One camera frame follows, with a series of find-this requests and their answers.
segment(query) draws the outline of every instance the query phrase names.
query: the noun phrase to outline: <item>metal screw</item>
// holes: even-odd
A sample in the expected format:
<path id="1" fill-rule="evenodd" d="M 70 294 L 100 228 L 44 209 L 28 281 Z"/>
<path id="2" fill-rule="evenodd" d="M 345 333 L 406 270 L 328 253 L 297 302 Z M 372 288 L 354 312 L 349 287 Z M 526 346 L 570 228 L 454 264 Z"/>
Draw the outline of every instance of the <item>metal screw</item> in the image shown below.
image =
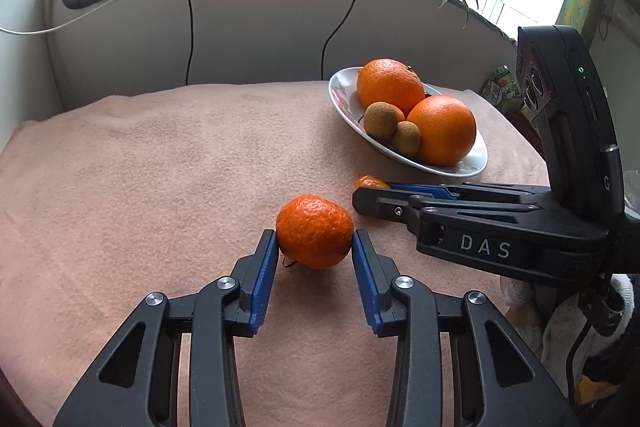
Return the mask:
<path id="1" fill-rule="evenodd" d="M 164 296 L 158 292 L 149 293 L 149 295 L 145 297 L 145 302 L 149 306 L 158 306 L 162 300 L 164 300 Z"/>
<path id="2" fill-rule="evenodd" d="M 396 286 L 404 289 L 411 288 L 411 286 L 414 285 L 414 280 L 411 279 L 411 277 L 407 277 L 406 275 L 396 277 L 396 280 L 394 282 L 396 283 Z"/>
<path id="3" fill-rule="evenodd" d="M 484 304 L 486 301 L 484 293 L 478 291 L 469 292 L 469 295 L 467 295 L 466 298 L 469 299 L 471 304 Z"/>
<path id="4" fill-rule="evenodd" d="M 221 290 L 228 290 L 236 285 L 236 280 L 233 277 L 221 277 L 218 279 L 218 288 Z"/>

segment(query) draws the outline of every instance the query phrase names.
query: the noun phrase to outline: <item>bowl of fruit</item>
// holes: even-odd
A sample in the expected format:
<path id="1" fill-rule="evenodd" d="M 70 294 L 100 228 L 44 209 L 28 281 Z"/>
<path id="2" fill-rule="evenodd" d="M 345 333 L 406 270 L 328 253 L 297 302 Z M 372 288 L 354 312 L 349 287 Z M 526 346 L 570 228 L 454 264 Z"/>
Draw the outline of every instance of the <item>bowl of fruit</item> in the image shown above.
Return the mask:
<path id="1" fill-rule="evenodd" d="M 423 84 L 401 62 L 379 58 L 340 70 L 329 80 L 329 97 L 355 132 L 400 163 L 450 178 L 476 176 L 486 167 L 471 110 Z"/>

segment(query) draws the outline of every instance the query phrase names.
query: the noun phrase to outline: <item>tangerine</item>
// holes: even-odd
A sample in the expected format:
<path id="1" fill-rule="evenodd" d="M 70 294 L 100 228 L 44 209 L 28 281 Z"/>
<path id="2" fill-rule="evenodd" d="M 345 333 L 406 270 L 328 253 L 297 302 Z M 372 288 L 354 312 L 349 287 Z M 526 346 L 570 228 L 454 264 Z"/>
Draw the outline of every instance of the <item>tangerine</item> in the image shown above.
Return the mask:
<path id="1" fill-rule="evenodd" d="M 385 182 L 375 176 L 371 176 L 370 174 L 360 176 L 360 178 L 356 180 L 353 184 L 353 190 L 356 190 L 359 187 L 391 188 Z"/>
<path id="2" fill-rule="evenodd" d="M 404 113 L 400 110 L 399 107 L 396 107 L 392 103 L 390 103 L 389 105 L 391 105 L 396 110 L 396 113 L 398 113 L 398 123 L 403 122 L 404 120 L 406 120 L 406 118 L 404 117 Z"/>
<path id="3" fill-rule="evenodd" d="M 356 90 L 366 109 L 375 102 L 395 105 L 403 119 L 424 100 L 424 87 L 410 67 L 391 58 L 377 58 L 367 63 L 358 74 Z"/>
<path id="4" fill-rule="evenodd" d="M 420 129 L 418 158 L 428 165 L 455 165 L 476 142 L 474 114 L 452 96 L 438 94 L 425 98 L 406 119 Z"/>
<path id="5" fill-rule="evenodd" d="M 278 214 L 276 235 L 286 257 L 322 270 L 340 263 L 351 250 L 353 221 L 333 201 L 298 196 Z"/>

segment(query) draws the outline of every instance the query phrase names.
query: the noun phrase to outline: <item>oval plate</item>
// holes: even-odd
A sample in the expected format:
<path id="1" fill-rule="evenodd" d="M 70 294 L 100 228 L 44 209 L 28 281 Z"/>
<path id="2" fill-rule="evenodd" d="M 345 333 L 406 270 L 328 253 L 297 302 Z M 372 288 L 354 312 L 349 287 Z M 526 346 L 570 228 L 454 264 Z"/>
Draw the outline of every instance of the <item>oval plate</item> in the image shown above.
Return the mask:
<path id="1" fill-rule="evenodd" d="M 488 160 L 488 153 L 484 140 L 482 139 L 480 132 L 477 130 L 476 142 L 469 154 L 452 167 L 434 167 L 410 160 L 393 152 L 391 149 L 385 147 L 382 143 L 377 142 L 365 133 L 362 126 L 358 123 L 358 120 L 364 114 L 364 108 L 362 107 L 362 104 L 358 99 L 358 93 L 356 92 L 356 81 L 361 69 L 362 68 L 347 68 L 335 73 L 334 76 L 331 77 L 331 80 L 329 80 L 329 97 L 344 121 L 348 123 L 355 132 L 372 144 L 373 147 L 379 149 L 380 152 L 397 162 L 404 163 L 405 165 L 411 165 L 421 171 L 431 172 L 433 174 L 438 174 L 439 176 L 446 176 L 449 178 L 468 178 L 476 176 L 484 170 Z M 422 85 L 424 86 L 425 93 L 441 94 L 439 91 L 427 84 Z"/>

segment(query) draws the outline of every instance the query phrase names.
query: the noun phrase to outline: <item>fleece blanket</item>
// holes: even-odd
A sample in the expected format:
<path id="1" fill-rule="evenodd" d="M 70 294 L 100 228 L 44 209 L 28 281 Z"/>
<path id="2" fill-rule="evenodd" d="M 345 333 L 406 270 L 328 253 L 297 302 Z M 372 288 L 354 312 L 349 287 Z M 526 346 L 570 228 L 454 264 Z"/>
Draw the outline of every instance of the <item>fleece blanket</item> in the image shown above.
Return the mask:
<path id="1" fill-rule="evenodd" d="M 471 108 L 487 143 L 475 181 L 548 184 L 540 156 L 489 103 L 443 91 Z M 0 155 L 0 367 L 50 426 L 145 295 L 194 293 L 228 274 L 300 194 L 343 205 L 379 253 L 432 290 L 479 289 L 505 309 L 497 276 L 417 253 L 404 226 L 357 216 L 351 191 L 362 174 L 447 182 L 366 143 L 335 112 L 325 82 L 112 96 L 22 124 Z M 384 425 L 395 350 L 366 324 L 350 256 L 326 271 L 279 264 L 264 326 L 236 342 L 247 425 Z M 442 352 L 450 426 L 446 338 Z"/>

